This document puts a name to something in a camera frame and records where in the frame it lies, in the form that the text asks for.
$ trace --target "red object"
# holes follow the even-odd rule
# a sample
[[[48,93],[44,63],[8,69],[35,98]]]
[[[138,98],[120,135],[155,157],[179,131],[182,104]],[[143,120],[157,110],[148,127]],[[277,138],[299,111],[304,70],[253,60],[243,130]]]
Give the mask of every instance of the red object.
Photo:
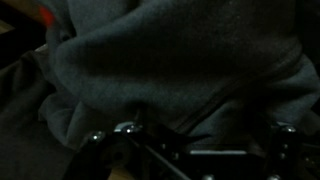
[[[39,7],[39,11],[40,11],[40,14],[43,17],[45,25],[47,27],[50,27],[52,25],[54,19],[55,19],[53,14],[47,8],[45,8],[43,6]]]

